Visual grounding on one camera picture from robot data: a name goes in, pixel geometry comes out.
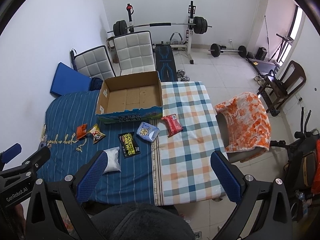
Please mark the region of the open cardboard milk box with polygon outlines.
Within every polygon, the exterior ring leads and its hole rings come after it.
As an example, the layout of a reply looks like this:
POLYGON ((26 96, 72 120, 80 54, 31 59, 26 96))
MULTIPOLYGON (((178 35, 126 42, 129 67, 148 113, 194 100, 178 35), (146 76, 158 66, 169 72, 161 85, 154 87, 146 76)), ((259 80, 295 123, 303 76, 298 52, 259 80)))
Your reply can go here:
POLYGON ((160 119, 163 101, 159 73, 141 72, 104 80, 95 114, 104 124, 160 119))

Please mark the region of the orange snack packet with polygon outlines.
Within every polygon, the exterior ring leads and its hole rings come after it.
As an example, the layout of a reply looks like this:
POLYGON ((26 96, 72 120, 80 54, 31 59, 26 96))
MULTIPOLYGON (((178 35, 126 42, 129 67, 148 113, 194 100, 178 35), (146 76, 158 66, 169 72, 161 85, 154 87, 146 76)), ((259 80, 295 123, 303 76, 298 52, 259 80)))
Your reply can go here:
POLYGON ((87 124, 82 124, 76 128, 76 139, 80 140, 87 134, 87 124))

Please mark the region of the black exercise bike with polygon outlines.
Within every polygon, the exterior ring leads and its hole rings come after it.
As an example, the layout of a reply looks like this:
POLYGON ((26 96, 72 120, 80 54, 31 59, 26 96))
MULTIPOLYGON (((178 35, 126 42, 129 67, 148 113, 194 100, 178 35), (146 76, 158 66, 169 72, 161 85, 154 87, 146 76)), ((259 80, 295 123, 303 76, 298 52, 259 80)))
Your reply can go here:
POLYGON ((287 144, 284 140, 270 142, 271 147, 284 148, 288 161, 283 168, 283 182, 289 199, 292 220, 299 221, 308 215, 308 200, 312 200, 311 186, 317 169, 316 142, 319 131, 307 130, 311 111, 304 116, 301 110, 300 130, 296 131, 295 141, 287 144))

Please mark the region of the barbell on floor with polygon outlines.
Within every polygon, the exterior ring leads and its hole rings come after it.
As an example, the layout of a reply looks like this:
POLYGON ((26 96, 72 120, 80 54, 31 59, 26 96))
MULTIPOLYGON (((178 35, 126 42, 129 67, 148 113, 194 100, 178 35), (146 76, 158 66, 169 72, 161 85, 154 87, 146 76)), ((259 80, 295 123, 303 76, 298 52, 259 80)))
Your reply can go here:
POLYGON ((210 51, 213 57, 219 57, 221 53, 224 52, 238 53, 238 55, 242 58, 245 58, 247 56, 247 49, 245 46, 239 46, 238 49, 227 49, 226 46, 221 46, 217 43, 213 43, 208 51, 210 51))

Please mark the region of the yellow panda snack packet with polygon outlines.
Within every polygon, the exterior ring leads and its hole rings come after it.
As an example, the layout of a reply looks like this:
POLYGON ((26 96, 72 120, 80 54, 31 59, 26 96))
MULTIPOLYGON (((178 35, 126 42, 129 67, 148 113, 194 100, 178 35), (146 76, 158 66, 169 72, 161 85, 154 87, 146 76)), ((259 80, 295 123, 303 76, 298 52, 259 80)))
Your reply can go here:
POLYGON ((100 131, 100 128, 99 128, 98 124, 95 124, 95 125, 89 130, 89 134, 91 134, 92 137, 93 137, 93 144, 98 143, 101 139, 103 139, 104 137, 106 137, 106 135, 100 131))

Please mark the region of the white cushioned chair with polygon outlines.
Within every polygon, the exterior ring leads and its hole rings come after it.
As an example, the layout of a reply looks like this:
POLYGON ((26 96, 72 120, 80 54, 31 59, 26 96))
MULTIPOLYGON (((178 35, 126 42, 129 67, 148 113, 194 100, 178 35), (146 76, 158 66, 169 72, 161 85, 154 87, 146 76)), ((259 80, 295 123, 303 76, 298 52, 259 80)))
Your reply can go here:
POLYGON ((87 77, 105 80, 116 76, 105 45, 80 54, 71 49, 70 57, 73 69, 87 77))
POLYGON ((120 75, 156 70, 149 31, 117 36, 113 41, 119 62, 120 75))

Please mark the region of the white cushioned chair left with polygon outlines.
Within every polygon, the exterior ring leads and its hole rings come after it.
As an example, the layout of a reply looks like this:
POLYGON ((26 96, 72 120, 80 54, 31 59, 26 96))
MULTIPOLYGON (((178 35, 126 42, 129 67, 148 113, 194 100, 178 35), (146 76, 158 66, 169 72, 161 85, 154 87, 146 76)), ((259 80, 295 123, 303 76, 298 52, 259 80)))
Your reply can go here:
POLYGON ((116 76, 105 45, 80 54, 71 49, 70 57, 73 69, 87 77, 105 80, 116 76))

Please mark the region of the white zip bag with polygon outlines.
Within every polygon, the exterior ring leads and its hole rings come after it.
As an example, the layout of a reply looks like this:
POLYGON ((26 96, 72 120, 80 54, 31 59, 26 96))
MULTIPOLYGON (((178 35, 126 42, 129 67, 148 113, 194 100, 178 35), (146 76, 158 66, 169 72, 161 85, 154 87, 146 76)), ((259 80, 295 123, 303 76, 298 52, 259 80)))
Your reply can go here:
POLYGON ((104 174, 106 174, 108 172, 120 172, 121 171, 120 163, 118 160, 119 150, 120 150, 120 147, 114 147, 114 148, 104 150, 104 152, 107 155, 107 159, 108 159, 107 166, 104 170, 104 174))

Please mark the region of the grey chair under towel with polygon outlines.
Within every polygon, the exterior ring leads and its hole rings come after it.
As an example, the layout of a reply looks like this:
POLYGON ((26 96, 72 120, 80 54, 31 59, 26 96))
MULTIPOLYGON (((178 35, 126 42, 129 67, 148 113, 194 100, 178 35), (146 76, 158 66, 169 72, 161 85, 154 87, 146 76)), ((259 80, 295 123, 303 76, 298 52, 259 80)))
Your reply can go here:
POLYGON ((221 139, 227 153, 230 163, 247 162, 257 158, 268 151, 268 148, 262 146, 242 146, 238 145, 241 134, 237 132, 234 137, 227 124, 227 119, 222 113, 216 115, 217 124, 220 130, 221 139))

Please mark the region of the black shoe shine wipes pack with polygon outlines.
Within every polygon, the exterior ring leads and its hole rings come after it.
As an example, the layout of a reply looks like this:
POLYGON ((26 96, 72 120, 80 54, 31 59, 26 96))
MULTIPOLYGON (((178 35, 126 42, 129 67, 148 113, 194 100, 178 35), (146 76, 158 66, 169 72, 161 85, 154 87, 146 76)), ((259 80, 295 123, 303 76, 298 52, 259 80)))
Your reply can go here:
POLYGON ((140 154, 140 148, 135 141, 134 133, 122 133, 118 135, 124 158, 134 157, 140 154))

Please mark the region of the black treadmill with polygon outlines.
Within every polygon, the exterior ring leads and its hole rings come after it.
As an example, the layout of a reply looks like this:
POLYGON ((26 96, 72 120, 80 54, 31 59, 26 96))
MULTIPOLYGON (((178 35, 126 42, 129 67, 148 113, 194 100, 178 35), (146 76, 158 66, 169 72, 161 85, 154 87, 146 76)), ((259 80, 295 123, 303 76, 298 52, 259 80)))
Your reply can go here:
POLYGON ((246 60, 260 76, 266 75, 270 70, 277 73, 292 48, 294 39, 289 36, 281 36, 278 33, 276 33, 276 36, 281 38, 281 43, 269 59, 266 57, 264 60, 258 59, 258 57, 254 56, 251 52, 248 52, 246 55, 246 60))

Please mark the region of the light blue tissue pack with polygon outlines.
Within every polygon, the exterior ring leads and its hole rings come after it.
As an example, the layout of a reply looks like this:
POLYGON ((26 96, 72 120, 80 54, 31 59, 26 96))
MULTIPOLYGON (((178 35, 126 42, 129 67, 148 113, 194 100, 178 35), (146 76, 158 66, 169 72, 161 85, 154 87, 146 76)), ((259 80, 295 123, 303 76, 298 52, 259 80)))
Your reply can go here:
POLYGON ((160 130, 147 122, 141 122, 136 134, 145 141, 153 142, 159 135, 160 130))

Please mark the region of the plaid checked bed cover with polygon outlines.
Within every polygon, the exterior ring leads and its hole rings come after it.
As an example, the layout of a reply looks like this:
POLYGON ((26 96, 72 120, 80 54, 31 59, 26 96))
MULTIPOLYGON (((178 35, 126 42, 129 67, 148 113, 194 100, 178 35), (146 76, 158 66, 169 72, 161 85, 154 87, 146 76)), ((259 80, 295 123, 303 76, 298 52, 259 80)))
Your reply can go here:
POLYGON ((163 82, 163 115, 176 115, 182 131, 168 136, 163 120, 152 144, 153 192, 156 205, 217 199, 225 191, 210 165, 214 151, 225 152, 216 111, 201 82, 163 82))

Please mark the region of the black blue weight bench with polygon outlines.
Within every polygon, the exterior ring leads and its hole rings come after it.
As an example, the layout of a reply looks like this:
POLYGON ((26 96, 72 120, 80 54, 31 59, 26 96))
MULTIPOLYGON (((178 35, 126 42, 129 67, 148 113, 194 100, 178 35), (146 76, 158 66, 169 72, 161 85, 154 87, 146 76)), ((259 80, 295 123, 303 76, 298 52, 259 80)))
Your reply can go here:
POLYGON ((170 45, 155 46, 156 70, 162 82, 178 81, 174 55, 170 45))

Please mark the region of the red snack packet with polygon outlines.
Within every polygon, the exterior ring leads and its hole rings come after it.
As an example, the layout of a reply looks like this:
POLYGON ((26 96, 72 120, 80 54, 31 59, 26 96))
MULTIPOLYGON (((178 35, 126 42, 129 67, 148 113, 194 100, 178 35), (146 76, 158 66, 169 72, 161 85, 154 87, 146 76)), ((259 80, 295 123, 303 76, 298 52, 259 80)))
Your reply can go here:
POLYGON ((177 133, 183 131, 183 127, 178 122, 176 114, 163 116, 161 120, 165 122, 166 128, 168 130, 168 137, 172 137, 173 135, 176 135, 177 133))

